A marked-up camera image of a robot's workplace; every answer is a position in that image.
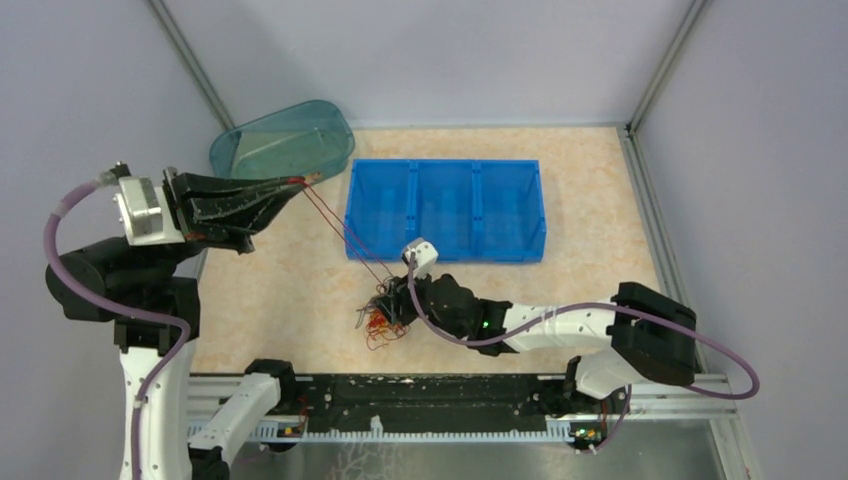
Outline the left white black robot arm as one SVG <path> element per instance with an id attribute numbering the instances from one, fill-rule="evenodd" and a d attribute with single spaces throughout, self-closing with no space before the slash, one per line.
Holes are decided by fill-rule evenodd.
<path id="1" fill-rule="evenodd" d="M 125 391 L 124 479 L 227 479 L 270 412 L 300 399 L 292 365 L 256 359 L 196 434 L 188 431 L 189 377 L 200 336 L 198 282 L 176 272 L 209 249 L 251 253 L 253 237 L 307 188 L 301 176 L 226 179 L 167 168 L 162 181 L 120 163 L 66 194 L 43 232 L 45 282 L 70 320 L 110 323 Z M 60 223 L 112 187 L 124 232 L 60 253 Z"/>

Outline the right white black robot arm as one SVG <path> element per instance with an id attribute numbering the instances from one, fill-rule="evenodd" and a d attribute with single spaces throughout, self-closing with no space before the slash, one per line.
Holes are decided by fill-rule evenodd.
<path id="1" fill-rule="evenodd" d="M 449 274 L 394 277 L 373 304 L 392 326 L 422 319 L 437 335 L 482 355 L 579 350 L 563 385 L 564 401 L 576 412 L 639 380 L 694 382 L 694 311 L 636 282 L 621 283 L 607 300 L 532 306 L 479 298 Z"/>

